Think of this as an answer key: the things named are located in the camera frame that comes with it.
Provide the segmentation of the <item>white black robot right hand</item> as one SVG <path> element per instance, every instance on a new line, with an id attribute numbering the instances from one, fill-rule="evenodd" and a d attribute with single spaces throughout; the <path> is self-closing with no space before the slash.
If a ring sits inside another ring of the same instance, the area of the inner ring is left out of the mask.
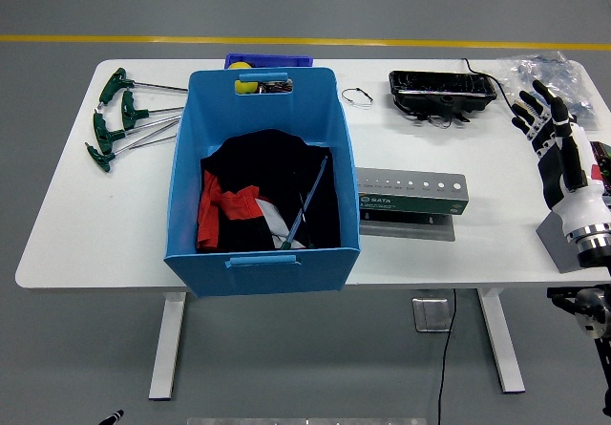
<path id="1" fill-rule="evenodd" d="M 610 237 L 610 209 L 603 200 L 600 168 L 585 130 L 560 96 L 540 80 L 539 97 L 526 91 L 512 105 L 512 123 L 530 142 L 538 158 L 543 198 L 562 221 L 569 242 L 590 236 Z"/>

